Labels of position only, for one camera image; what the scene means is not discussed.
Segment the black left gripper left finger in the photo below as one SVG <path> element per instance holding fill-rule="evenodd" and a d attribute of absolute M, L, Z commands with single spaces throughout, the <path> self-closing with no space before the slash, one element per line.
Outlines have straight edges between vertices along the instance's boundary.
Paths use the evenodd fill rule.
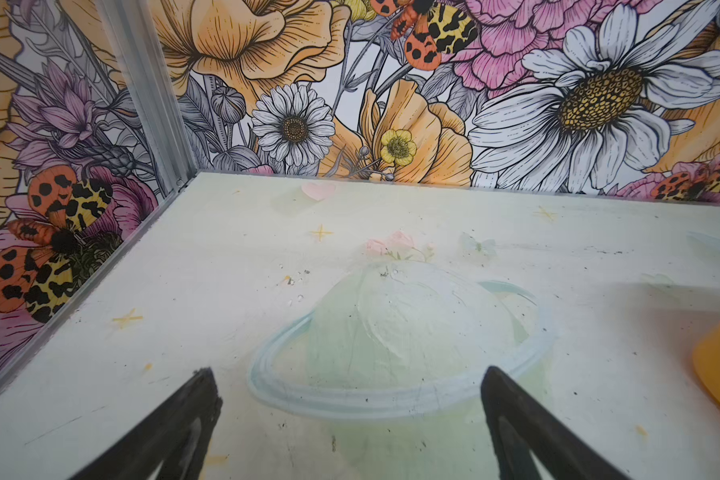
<path fill-rule="evenodd" d="M 210 368 L 192 377 L 75 479 L 197 479 L 223 400 Z"/>

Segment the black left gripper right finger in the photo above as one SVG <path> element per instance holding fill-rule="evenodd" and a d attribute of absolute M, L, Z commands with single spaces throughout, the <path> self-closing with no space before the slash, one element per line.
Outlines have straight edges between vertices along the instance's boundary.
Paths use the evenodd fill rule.
<path fill-rule="evenodd" d="M 501 479 L 539 479 L 537 463 L 554 479 L 628 479 L 500 368 L 480 394 Z"/>

